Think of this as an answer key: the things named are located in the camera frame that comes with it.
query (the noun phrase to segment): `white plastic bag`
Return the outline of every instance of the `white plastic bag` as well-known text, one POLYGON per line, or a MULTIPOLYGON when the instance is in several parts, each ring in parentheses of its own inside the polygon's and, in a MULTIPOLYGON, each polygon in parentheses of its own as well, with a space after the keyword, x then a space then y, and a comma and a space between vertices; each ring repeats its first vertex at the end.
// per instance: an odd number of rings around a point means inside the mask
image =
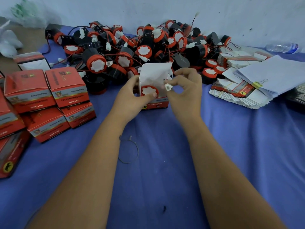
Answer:
POLYGON ((5 17, 26 28, 46 28, 49 24, 44 4, 28 0, 15 4, 5 17))

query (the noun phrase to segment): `rubber band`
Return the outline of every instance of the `rubber band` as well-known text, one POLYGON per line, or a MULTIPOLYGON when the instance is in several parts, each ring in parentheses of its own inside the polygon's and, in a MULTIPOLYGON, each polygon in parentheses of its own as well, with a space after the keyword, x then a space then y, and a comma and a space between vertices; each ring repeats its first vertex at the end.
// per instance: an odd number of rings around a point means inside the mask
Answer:
POLYGON ((130 136, 127 140, 123 140, 123 141, 131 141, 137 147, 138 154, 137 154, 137 157, 133 161, 131 161, 131 162, 124 162, 119 157, 117 158, 117 159, 119 159, 120 162, 122 162, 124 164, 130 164, 130 163, 134 162, 135 160, 137 160, 137 158, 139 157, 139 147, 138 147, 136 142, 132 141, 132 136, 130 136))

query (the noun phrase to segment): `person's right hand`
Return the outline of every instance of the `person's right hand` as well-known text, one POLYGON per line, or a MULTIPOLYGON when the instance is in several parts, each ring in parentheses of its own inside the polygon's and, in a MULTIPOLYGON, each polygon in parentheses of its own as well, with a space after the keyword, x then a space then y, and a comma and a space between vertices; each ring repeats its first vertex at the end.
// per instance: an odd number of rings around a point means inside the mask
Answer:
POLYGON ((186 127, 191 120, 201 119, 202 79, 193 68, 181 68, 175 71, 176 77, 164 83, 183 88, 181 94, 173 89, 167 92, 170 106, 182 127, 186 127))

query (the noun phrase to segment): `yellow circle logo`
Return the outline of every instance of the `yellow circle logo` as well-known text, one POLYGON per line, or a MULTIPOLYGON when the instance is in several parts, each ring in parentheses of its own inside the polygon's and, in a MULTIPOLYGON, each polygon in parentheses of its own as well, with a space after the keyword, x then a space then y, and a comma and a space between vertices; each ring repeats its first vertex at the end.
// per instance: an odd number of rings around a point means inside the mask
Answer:
POLYGON ((4 173, 9 173, 12 171, 14 167, 14 163, 13 162, 6 162, 5 165, 3 166, 3 172, 4 173))

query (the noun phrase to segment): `person's left hand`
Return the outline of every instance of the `person's left hand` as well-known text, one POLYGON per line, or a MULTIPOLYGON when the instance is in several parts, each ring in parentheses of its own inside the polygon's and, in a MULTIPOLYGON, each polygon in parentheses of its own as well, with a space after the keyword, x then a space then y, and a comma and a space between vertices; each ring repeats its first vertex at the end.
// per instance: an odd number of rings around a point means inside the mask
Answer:
POLYGON ((127 124, 142 110, 142 108, 157 97, 157 93, 145 96, 135 96, 133 89, 138 86, 139 76, 130 78, 121 88, 116 96, 114 104, 109 114, 115 116, 116 119, 122 120, 123 124, 127 124))

